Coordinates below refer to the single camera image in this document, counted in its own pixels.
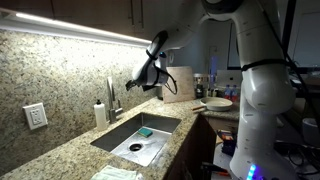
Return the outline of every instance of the faucet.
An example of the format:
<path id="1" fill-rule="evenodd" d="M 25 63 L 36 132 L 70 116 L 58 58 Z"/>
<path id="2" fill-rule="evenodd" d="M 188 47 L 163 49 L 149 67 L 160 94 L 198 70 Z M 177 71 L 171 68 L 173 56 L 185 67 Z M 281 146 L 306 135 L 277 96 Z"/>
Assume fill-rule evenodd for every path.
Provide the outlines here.
<path id="1" fill-rule="evenodd" d="M 117 120 L 117 116 L 123 112 L 120 99 L 118 99 L 118 109 L 113 108 L 113 101 L 115 101 L 114 89 L 112 85 L 112 77 L 107 78 L 108 92 L 109 92 L 109 119 L 110 123 L 114 123 Z"/>

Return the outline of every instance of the dish towel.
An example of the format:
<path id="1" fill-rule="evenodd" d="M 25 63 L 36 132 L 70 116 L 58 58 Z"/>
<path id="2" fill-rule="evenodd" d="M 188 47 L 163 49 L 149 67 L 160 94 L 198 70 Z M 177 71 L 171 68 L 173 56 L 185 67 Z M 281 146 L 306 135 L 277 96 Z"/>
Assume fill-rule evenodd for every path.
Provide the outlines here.
<path id="1" fill-rule="evenodd" d="M 137 171 L 128 171 L 107 165 L 92 176 L 91 180 L 143 180 L 143 176 Z"/>

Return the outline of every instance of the wall outlet cover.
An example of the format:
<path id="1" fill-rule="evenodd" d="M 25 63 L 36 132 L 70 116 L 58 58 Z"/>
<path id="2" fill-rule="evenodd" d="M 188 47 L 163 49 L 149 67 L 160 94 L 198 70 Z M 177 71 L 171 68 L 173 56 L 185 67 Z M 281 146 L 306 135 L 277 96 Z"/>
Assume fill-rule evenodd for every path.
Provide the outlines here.
<path id="1" fill-rule="evenodd" d="M 26 114 L 28 124 L 31 130 L 37 129 L 48 124 L 43 103 L 24 106 L 23 109 Z"/>

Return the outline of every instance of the kitchen sink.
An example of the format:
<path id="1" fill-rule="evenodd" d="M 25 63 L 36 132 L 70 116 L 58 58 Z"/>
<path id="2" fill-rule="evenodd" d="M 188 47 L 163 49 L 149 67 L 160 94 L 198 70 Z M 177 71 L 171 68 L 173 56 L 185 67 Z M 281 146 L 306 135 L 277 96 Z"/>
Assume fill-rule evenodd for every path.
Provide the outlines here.
<path id="1" fill-rule="evenodd" d="M 180 121 L 171 117 L 140 113 L 93 141 L 91 145 L 148 166 Z M 142 127 L 151 130 L 153 134 L 147 138 L 139 135 L 138 130 Z"/>

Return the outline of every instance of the soap dispenser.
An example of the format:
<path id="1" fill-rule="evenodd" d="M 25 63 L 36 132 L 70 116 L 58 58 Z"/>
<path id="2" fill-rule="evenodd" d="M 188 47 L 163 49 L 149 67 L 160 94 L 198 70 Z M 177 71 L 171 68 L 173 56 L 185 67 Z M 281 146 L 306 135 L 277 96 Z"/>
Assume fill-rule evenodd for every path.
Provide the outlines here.
<path id="1" fill-rule="evenodd" d="M 106 118 L 106 109 L 103 103 L 98 99 L 97 104 L 94 105 L 94 113 L 96 115 L 97 129 L 99 131 L 106 130 L 108 127 Z"/>

